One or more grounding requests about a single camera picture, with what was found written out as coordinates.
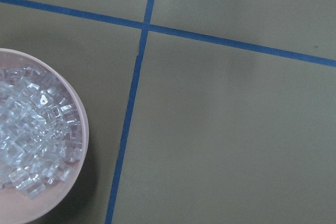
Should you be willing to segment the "pink bowl of ice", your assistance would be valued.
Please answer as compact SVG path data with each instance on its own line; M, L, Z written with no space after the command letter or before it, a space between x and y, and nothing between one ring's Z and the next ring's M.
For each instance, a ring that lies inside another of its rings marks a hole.
M89 125L73 87L41 60L1 49L1 223L55 208L83 166Z

